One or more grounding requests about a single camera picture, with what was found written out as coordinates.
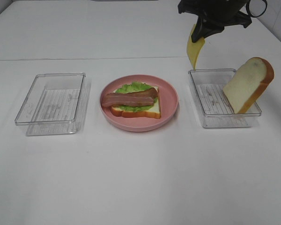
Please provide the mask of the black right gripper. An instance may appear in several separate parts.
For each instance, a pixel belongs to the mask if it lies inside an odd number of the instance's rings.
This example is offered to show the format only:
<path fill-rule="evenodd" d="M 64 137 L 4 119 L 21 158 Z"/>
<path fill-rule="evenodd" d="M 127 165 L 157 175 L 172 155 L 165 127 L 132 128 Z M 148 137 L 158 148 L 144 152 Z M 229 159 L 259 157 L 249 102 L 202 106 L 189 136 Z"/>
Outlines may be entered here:
<path fill-rule="evenodd" d="M 251 17 L 240 9 L 246 0 L 182 0 L 178 4 L 178 12 L 198 16 L 192 42 L 221 33 L 225 26 L 242 25 L 244 28 L 251 24 Z"/>

